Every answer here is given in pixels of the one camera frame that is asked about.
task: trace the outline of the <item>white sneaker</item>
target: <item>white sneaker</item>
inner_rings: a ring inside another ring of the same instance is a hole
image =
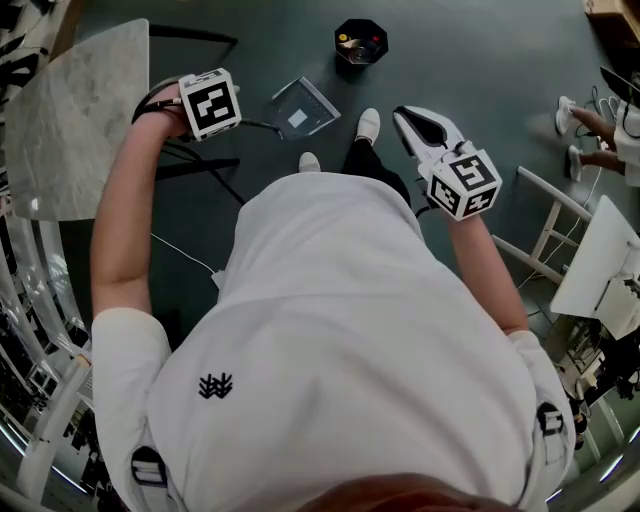
[[[313,153],[302,153],[298,162],[298,172],[321,172],[318,157]]]
[[[578,183],[584,166],[580,163],[580,155],[582,150],[575,146],[569,146],[567,149],[567,160],[565,163],[565,176],[571,178],[572,181]]]
[[[569,123],[573,119],[571,115],[571,107],[576,104],[566,96],[558,98],[558,111],[556,112],[556,130],[560,135],[567,133]]]
[[[356,140],[368,139],[371,145],[375,143],[380,134],[380,114],[375,108],[368,108],[360,116]]]

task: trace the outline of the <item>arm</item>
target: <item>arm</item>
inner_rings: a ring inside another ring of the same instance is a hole
[[[529,330],[518,290],[480,216],[447,222],[462,280],[471,294],[505,334]]]
[[[179,96],[169,87],[152,101]],[[151,207],[158,155],[170,136],[186,131],[184,111],[142,115],[118,152],[98,207],[91,241],[91,296],[94,318],[127,307],[151,312],[149,260]]]

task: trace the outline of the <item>cable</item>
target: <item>cable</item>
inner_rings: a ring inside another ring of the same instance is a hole
[[[178,249],[175,245],[170,244],[169,242],[167,242],[165,239],[160,238],[158,235],[151,233],[151,236],[153,238],[155,238],[156,240],[160,240],[163,244],[168,245],[169,247],[171,247],[174,251],[178,251],[180,254],[182,254],[185,258],[189,258],[191,261],[196,262],[198,265],[203,266],[204,268],[206,268],[209,272],[211,272],[211,275],[213,276],[216,272],[215,270],[213,270],[209,265],[202,263],[200,260],[195,259],[193,256],[189,256],[186,252],[184,252],[182,249]]]

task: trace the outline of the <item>sleeve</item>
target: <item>sleeve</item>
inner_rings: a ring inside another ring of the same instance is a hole
[[[561,413],[571,444],[575,444],[576,433],[573,426],[573,414],[569,399],[562,387],[560,377],[538,338],[531,331],[518,331],[509,335],[518,354],[524,360],[536,388],[538,402],[550,402]]]
[[[137,510],[131,455],[147,429],[147,397],[171,350],[152,316],[128,308],[100,313],[92,328],[98,441],[114,488]]]
[[[542,493],[538,498],[544,500],[562,482],[571,465],[576,443],[573,414],[560,377],[538,338],[530,331],[519,331],[509,335],[509,339],[527,365],[536,390],[534,446],[543,446],[546,458],[534,460],[535,474],[530,479],[536,494]],[[558,411],[562,422],[558,421]]]

